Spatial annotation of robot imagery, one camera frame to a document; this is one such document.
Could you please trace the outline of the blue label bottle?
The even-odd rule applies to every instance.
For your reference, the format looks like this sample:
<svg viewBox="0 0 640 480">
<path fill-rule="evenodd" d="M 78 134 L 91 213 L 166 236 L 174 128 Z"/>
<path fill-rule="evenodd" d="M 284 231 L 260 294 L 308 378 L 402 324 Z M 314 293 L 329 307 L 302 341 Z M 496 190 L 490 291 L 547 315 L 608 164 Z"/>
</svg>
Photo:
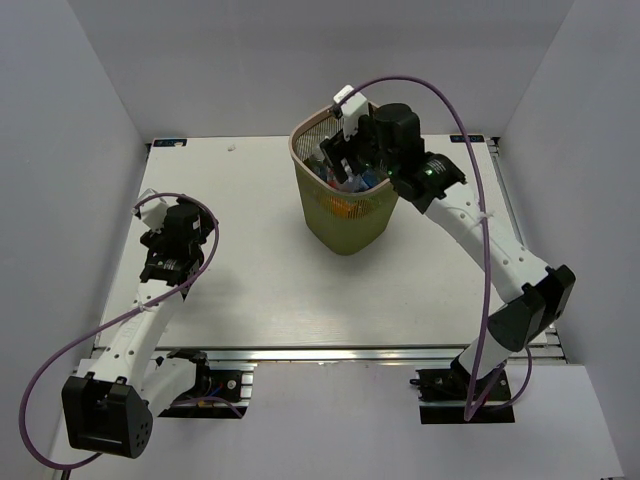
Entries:
<svg viewBox="0 0 640 480">
<path fill-rule="evenodd" d="M 369 190 L 383 182 L 386 179 L 386 176 L 381 174 L 380 172 L 369 169 L 361 174 L 361 179 L 363 183 L 363 189 Z"/>
<path fill-rule="evenodd" d="M 323 182 L 327 182 L 329 169 L 323 160 L 310 156 L 304 160 L 304 164 Z"/>
</svg>

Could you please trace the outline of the orange juice bottle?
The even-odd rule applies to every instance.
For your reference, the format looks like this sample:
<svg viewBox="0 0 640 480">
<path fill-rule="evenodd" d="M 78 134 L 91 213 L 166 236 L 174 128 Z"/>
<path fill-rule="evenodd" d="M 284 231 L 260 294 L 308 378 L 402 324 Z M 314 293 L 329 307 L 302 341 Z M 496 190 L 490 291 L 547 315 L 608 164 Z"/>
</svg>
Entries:
<svg viewBox="0 0 640 480">
<path fill-rule="evenodd" d="M 330 196 L 323 201 L 325 210 L 332 216 L 340 219 L 358 219 L 363 215 L 359 201 L 342 197 Z"/>
</svg>

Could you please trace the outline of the black cap cola bottle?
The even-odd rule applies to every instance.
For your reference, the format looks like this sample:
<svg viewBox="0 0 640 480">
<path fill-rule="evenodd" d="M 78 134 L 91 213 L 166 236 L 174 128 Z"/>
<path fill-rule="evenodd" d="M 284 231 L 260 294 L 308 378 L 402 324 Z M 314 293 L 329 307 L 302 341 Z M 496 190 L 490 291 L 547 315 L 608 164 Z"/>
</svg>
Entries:
<svg viewBox="0 0 640 480">
<path fill-rule="evenodd" d="M 368 185 L 360 175 L 347 174 L 347 179 L 340 184 L 340 190 L 346 193 L 359 193 L 366 191 Z"/>
</svg>

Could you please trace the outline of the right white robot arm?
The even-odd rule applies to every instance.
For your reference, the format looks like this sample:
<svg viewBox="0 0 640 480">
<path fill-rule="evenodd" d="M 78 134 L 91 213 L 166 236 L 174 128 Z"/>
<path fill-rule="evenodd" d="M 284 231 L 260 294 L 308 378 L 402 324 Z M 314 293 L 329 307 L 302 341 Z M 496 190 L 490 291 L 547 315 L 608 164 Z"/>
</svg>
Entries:
<svg viewBox="0 0 640 480">
<path fill-rule="evenodd" d="M 453 361 L 453 390 L 472 399 L 512 353 L 523 350 L 566 309 L 576 283 L 566 265 L 557 268 L 531 253 L 497 220 L 489 218 L 465 174 L 447 156 L 425 148 L 420 121 L 402 103 L 334 106 L 342 129 L 320 149 L 339 181 L 371 167 L 394 191 L 444 229 L 484 271 L 489 292 L 502 306 L 485 315 L 481 331 Z"/>
</svg>

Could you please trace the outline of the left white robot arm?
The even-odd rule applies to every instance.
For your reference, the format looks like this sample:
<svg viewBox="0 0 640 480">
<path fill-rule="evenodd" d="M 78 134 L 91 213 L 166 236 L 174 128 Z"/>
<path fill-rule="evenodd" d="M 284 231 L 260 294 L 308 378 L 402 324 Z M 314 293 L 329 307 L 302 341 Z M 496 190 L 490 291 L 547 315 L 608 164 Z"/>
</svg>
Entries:
<svg viewBox="0 0 640 480">
<path fill-rule="evenodd" d="M 183 304 L 205 262 L 202 246 L 214 221 L 197 204 L 180 199 L 140 214 L 149 232 L 141 242 L 147 257 L 133 315 L 82 377 L 71 376 L 62 404 L 71 447 L 127 458 L 149 443 L 155 417 L 181 394 L 199 399 L 211 374 L 189 358 L 172 356 L 147 370 L 165 327 Z"/>
</svg>

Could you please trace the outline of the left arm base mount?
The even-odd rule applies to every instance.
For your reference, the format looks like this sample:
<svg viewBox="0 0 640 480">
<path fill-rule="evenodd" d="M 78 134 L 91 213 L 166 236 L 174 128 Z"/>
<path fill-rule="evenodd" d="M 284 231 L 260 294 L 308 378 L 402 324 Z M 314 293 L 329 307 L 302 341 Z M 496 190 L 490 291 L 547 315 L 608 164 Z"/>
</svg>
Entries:
<svg viewBox="0 0 640 480">
<path fill-rule="evenodd" d="M 254 364 L 214 362 L 198 373 L 196 386 L 180 394 L 160 417 L 240 419 L 252 396 Z"/>
</svg>

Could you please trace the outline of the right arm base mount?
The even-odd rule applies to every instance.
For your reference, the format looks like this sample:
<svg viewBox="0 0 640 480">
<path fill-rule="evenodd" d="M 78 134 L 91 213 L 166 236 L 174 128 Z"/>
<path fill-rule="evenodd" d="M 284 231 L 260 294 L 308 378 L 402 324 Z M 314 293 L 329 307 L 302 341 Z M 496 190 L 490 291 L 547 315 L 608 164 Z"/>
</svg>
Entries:
<svg viewBox="0 0 640 480">
<path fill-rule="evenodd" d="M 409 384 L 416 390 L 422 425 L 465 424 L 467 387 L 451 369 L 416 370 Z M 512 406 L 502 407 L 512 397 L 507 375 L 502 371 L 483 405 L 470 420 L 472 424 L 513 424 Z"/>
</svg>

